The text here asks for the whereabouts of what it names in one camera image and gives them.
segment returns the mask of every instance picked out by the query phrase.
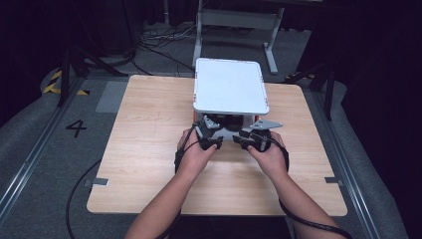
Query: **hand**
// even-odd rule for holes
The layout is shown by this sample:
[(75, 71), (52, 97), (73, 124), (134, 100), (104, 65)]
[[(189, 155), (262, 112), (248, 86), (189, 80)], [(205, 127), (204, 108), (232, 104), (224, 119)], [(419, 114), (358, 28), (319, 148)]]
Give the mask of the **hand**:
[[(285, 147), (282, 137), (278, 133), (272, 131), (271, 138)], [(271, 180), (288, 175), (285, 157), (275, 144), (271, 143), (270, 148), (265, 152), (259, 152), (252, 146), (248, 146), (248, 151), (258, 161), (263, 172)]]
[[(183, 132), (183, 136), (177, 143), (177, 149), (180, 148), (188, 136), (189, 129)], [(207, 150), (203, 150), (198, 142), (195, 129), (190, 133), (186, 141), (184, 149), (186, 150), (177, 170), (177, 174), (191, 175), (196, 178), (205, 168), (208, 160), (217, 149), (217, 145), (210, 146)]]

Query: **wooden table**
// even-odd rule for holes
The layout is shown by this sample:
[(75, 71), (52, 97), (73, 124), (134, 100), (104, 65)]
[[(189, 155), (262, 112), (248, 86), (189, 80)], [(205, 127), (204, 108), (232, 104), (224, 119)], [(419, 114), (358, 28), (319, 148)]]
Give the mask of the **wooden table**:
[[(132, 76), (112, 129), (88, 209), (138, 213), (174, 175), (174, 153), (191, 127), (194, 79)], [(347, 213), (302, 90), (266, 84), (270, 112), (290, 153), (290, 176), (329, 215)], [(284, 215), (271, 181), (239, 144), (224, 141), (195, 181), (182, 208), (193, 215)]]

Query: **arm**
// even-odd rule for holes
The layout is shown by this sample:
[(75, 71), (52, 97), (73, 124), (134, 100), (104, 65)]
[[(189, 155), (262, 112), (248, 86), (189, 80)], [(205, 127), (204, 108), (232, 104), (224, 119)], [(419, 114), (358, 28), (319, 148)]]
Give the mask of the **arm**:
[[(187, 133), (188, 130), (183, 133), (177, 148), (181, 147)], [(173, 222), (190, 187), (216, 149), (213, 145), (203, 150), (199, 143), (195, 143), (197, 140), (196, 132), (193, 131), (186, 142), (185, 149), (194, 144), (186, 150), (176, 174), (136, 217), (126, 232), (125, 239), (156, 238)]]
[[(272, 138), (284, 146), (278, 133), (272, 132)], [(337, 227), (325, 211), (289, 177), (283, 154), (276, 145), (272, 143), (271, 147), (265, 152), (258, 152), (252, 146), (249, 146), (248, 150), (273, 182), (277, 194), (286, 208), (307, 221)], [(341, 235), (313, 228), (297, 221), (294, 221), (294, 226), (301, 239), (344, 238)]]

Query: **dark background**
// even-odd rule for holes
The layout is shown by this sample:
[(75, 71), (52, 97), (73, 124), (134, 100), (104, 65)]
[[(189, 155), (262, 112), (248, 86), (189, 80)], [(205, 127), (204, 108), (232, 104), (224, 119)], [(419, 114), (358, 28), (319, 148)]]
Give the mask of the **dark background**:
[[(168, 3), (171, 25), (194, 20), (197, 1)], [(298, 71), (333, 65), (335, 79), (347, 86), (347, 117), (396, 199), (409, 237), (416, 238), (422, 212), (421, 4), (362, 0), (344, 6), (352, 10), (287, 8), (282, 27), (313, 30)], [(162, 22), (162, 13), (162, 2), (152, 0), (2, 3), (0, 126), (41, 95), (41, 81), (60, 66), (70, 45), (98, 57), (123, 56), (136, 44), (138, 23)]]

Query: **forearm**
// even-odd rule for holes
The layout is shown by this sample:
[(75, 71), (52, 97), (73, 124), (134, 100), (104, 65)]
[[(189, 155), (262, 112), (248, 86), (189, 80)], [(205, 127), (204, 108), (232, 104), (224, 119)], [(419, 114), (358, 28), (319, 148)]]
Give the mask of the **forearm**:
[(195, 177), (176, 174), (136, 217), (125, 238), (156, 238), (173, 222)]
[[(296, 216), (307, 221), (337, 227), (335, 222), (323, 211), (288, 175), (272, 179), (280, 200)], [(316, 229), (294, 221), (301, 239), (343, 238), (338, 234)]]

